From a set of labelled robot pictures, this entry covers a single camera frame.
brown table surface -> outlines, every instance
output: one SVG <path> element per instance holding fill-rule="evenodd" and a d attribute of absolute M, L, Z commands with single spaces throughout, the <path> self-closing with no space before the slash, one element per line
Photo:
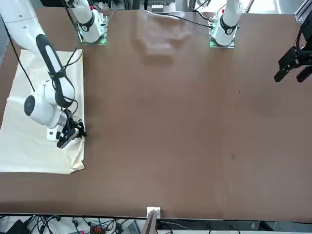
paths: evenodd
<path fill-rule="evenodd" d="M 64 9 L 37 14 L 56 50 L 74 49 Z M 206 28 L 116 11 L 107 45 L 83 46 L 85 169 L 0 174 L 0 212 L 145 216 L 159 206 L 171 218 L 311 222 L 312 80 L 297 83 L 298 70 L 273 79 L 299 25 L 248 14 L 240 26 L 236 49 L 211 49 Z M 171 56 L 142 47 L 142 33 L 179 30 L 189 34 L 169 40 Z M 1 112 L 16 67 L 9 46 Z"/>

mounting plate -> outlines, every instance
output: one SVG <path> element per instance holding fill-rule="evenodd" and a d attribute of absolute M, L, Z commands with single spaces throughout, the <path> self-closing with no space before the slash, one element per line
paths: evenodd
<path fill-rule="evenodd" d="M 82 44 L 88 44 L 88 45 L 105 45 L 106 44 L 106 41 L 107 41 L 107 30 L 108 30 L 108 20 L 109 20 L 109 15 L 103 15 L 102 13 L 100 14 L 100 16 L 103 17 L 103 31 L 104 31 L 104 34 L 103 36 L 101 36 L 97 41 L 95 42 L 92 42 L 92 43 L 88 43 L 85 41 L 85 39 L 83 38 L 83 36 L 81 35 L 81 28 L 80 26 L 78 25 L 78 36 L 80 38 L 80 42 Z"/>
<path fill-rule="evenodd" d="M 234 37 L 233 37 L 233 40 L 232 42 L 227 45 L 227 46 L 222 46 L 222 45 L 219 45 L 215 39 L 213 39 L 212 35 L 215 33 L 215 30 L 218 26 L 218 20 L 216 19 L 216 17 L 214 17 L 214 21 L 213 22 L 210 22 L 209 23 L 210 26 L 214 27 L 213 29 L 209 29 L 209 45 L 210 45 L 210 48 L 226 48 L 226 49 L 234 49 L 235 48 L 235 34 L 234 34 Z"/>
<path fill-rule="evenodd" d="M 160 218 L 160 207 L 146 207 L 146 217 L 150 214 L 151 211 L 155 210 L 157 213 L 156 218 Z"/>

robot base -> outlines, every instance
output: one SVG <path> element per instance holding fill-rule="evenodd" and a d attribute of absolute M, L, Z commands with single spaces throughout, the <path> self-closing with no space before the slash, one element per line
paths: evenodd
<path fill-rule="evenodd" d="M 99 14 L 99 17 L 101 17 L 101 20 L 103 23 L 101 24 L 101 30 L 103 30 L 104 34 L 95 42 L 89 43 L 87 42 L 83 36 L 82 36 L 82 29 L 80 26 L 78 26 L 78 36 L 80 38 L 80 42 L 82 44 L 95 44 L 95 45 L 105 45 L 106 40 L 107 40 L 107 29 L 108 29 L 108 20 L 109 20 L 109 15 L 103 15 L 102 13 Z"/>
<path fill-rule="evenodd" d="M 218 26 L 218 20 L 215 16 L 214 16 L 214 21 L 210 22 L 209 25 L 214 27 L 214 29 L 209 29 L 209 36 L 210 36 L 209 45 L 210 45 L 210 48 L 228 48 L 228 49 L 234 49 L 235 48 L 235 33 L 237 30 L 234 32 L 234 37 L 233 37 L 232 42 L 227 46 L 223 46 L 223 45 L 219 45 L 212 36 L 216 31 L 215 30 L 216 27 Z"/>

cream fabric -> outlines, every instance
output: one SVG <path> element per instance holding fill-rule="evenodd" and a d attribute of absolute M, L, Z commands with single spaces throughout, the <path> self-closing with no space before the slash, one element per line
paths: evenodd
<path fill-rule="evenodd" d="M 65 65 L 72 52 L 57 54 Z M 71 61 L 75 61 L 80 54 L 81 50 L 76 51 Z M 32 52 L 22 50 L 20 60 L 35 89 L 49 79 L 43 60 Z M 76 100 L 79 103 L 75 116 L 84 122 L 82 57 L 77 63 L 69 66 L 66 73 L 75 87 Z M 83 169 L 85 139 L 76 138 L 64 149 L 59 149 L 56 142 L 48 141 L 47 128 L 34 122 L 24 113 L 24 101 L 31 93 L 26 75 L 18 65 L 0 129 L 0 172 L 70 174 Z M 76 104 L 73 103 L 69 109 L 73 111 L 75 108 Z"/>

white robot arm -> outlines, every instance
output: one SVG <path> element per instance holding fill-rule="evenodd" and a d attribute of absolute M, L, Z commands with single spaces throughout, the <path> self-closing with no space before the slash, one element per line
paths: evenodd
<path fill-rule="evenodd" d="M 87 0 L 66 2 L 79 24 L 86 29 L 83 33 L 86 41 L 96 41 L 101 36 L 97 12 L 90 10 Z M 75 99 L 75 88 L 41 28 L 30 0 L 0 0 L 0 15 L 15 42 L 44 60 L 51 78 L 25 100 L 25 114 L 47 126 L 47 138 L 57 141 L 59 148 L 65 147 L 78 135 L 85 136 L 83 124 L 74 123 L 67 109 Z"/>
<path fill-rule="evenodd" d="M 242 12 L 243 5 L 240 0 L 227 0 L 224 13 L 219 18 L 213 34 L 213 38 L 219 45 L 227 46 L 232 42 Z"/>

